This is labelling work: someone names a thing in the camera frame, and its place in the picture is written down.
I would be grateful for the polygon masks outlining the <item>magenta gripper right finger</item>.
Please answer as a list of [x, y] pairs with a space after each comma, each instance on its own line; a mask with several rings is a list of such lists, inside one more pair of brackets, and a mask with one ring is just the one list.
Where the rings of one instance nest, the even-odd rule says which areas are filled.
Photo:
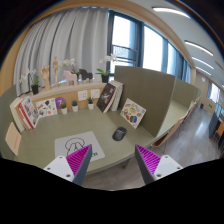
[[169, 155], [160, 156], [140, 145], [135, 145], [135, 156], [145, 184], [182, 169], [182, 166]]

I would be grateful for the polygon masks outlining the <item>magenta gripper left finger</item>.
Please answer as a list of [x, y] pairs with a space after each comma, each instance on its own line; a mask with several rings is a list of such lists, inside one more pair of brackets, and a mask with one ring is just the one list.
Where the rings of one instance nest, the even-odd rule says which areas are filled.
[[58, 156], [44, 170], [81, 186], [92, 157], [92, 145], [87, 145], [69, 156]]

